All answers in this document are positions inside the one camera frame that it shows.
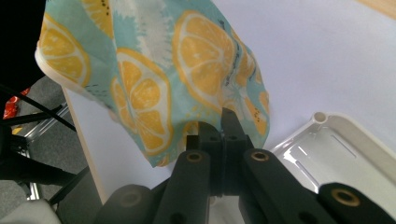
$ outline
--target wooden edge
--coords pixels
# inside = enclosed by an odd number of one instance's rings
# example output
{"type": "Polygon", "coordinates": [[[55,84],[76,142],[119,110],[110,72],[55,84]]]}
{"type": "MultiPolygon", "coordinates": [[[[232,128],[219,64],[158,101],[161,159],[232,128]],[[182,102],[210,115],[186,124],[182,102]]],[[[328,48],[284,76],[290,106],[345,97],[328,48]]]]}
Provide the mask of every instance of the wooden edge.
{"type": "Polygon", "coordinates": [[[358,0],[358,2],[371,7],[384,15],[396,20],[396,1],[395,0],[358,0]]]}
{"type": "Polygon", "coordinates": [[[79,142],[81,143],[81,146],[82,146],[82,149],[83,149],[83,152],[84,152],[84,155],[85,155],[85,159],[87,160],[88,166],[90,167],[90,171],[91,171],[91,174],[92,174],[92,177],[93,177],[93,182],[95,183],[96,189],[98,191],[98,194],[99,194],[99,197],[100,197],[100,201],[102,202],[102,204],[105,204],[105,202],[107,200],[107,196],[105,194],[105,190],[102,187],[99,174],[98,174],[98,172],[96,170],[96,166],[95,166],[95,164],[94,164],[94,162],[92,160],[91,153],[89,151],[88,145],[87,145],[87,143],[85,141],[84,135],[82,134],[82,130],[81,130],[80,126],[79,126],[77,115],[76,115],[76,113],[75,113],[75,111],[73,109],[73,105],[71,104],[71,101],[70,101],[69,95],[68,95],[68,93],[66,91],[66,88],[62,87],[62,90],[64,92],[64,98],[66,99],[67,105],[69,107],[70,114],[71,114],[72,119],[74,121],[74,124],[76,126],[78,139],[79,139],[79,142]]]}

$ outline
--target screw hole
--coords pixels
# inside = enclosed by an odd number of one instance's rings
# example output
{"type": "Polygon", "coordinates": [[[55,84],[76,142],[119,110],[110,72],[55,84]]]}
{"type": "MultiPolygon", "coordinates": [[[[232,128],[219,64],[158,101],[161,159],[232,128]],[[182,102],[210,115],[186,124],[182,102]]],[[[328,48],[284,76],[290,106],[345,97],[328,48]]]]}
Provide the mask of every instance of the screw hole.
{"type": "Polygon", "coordinates": [[[301,212],[298,214],[298,218],[306,224],[317,224],[318,220],[315,216],[307,212],[301,212]]]}
{"type": "Polygon", "coordinates": [[[317,123],[323,123],[323,122],[326,121],[326,119],[327,119],[326,115],[324,113],[322,113],[322,112],[317,112],[317,113],[314,114],[314,120],[317,123]]]}
{"type": "Polygon", "coordinates": [[[267,154],[257,151],[251,154],[251,158],[253,158],[255,161],[268,161],[270,159],[267,154]]]}
{"type": "Polygon", "coordinates": [[[196,152],[192,152],[187,155],[187,160],[190,162],[198,162],[202,159],[202,155],[196,152]]]}
{"type": "Polygon", "coordinates": [[[170,216],[171,224],[186,224],[187,219],[181,213],[174,213],[170,216]]]}
{"type": "Polygon", "coordinates": [[[332,197],[337,202],[350,207],[356,207],[361,204],[359,198],[347,189],[333,189],[332,197]]]}

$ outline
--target red object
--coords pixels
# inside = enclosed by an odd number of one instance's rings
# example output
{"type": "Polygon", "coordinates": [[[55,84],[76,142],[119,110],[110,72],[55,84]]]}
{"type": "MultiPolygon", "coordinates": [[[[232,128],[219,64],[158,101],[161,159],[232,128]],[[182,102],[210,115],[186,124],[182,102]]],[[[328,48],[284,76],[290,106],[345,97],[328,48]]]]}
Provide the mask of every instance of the red object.
{"type": "MultiPolygon", "coordinates": [[[[29,93],[30,88],[26,89],[25,91],[21,92],[22,95],[27,95],[29,93]]],[[[6,102],[6,109],[4,111],[3,119],[11,119],[17,116],[18,113],[18,102],[20,98],[13,96],[6,102]]]]}

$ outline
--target plastic tray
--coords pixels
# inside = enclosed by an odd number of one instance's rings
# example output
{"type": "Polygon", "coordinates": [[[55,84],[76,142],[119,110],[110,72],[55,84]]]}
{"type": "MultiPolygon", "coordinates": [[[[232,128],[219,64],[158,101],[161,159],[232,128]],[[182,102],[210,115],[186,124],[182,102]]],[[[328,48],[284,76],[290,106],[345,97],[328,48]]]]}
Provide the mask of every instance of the plastic tray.
{"type": "Polygon", "coordinates": [[[271,151],[306,188],[347,184],[396,219],[396,156],[351,118],[317,112],[271,151]]]}

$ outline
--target floor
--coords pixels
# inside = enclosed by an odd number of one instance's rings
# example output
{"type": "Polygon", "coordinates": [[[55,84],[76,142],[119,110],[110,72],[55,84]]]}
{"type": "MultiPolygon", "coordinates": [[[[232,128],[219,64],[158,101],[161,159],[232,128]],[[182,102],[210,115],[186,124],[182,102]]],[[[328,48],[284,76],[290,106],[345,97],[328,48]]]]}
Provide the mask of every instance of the floor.
{"type": "MultiPolygon", "coordinates": [[[[55,108],[65,104],[62,88],[47,77],[43,77],[32,86],[27,95],[46,108],[55,108]]],[[[20,114],[26,115],[40,112],[35,107],[20,103],[20,114]]],[[[73,124],[70,113],[66,110],[63,118],[73,124]]],[[[18,135],[25,136],[36,123],[22,125],[18,135]]],[[[54,122],[44,133],[29,144],[31,158],[51,166],[61,168],[67,172],[77,174],[87,166],[77,133],[71,131],[62,123],[54,122]]],[[[50,199],[60,187],[39,185],[41,198],[50,199]]],[[[24,191],[15,182],[0,180],[0,219],[13,211],[21,203],[26,202],[24,191]]]]}

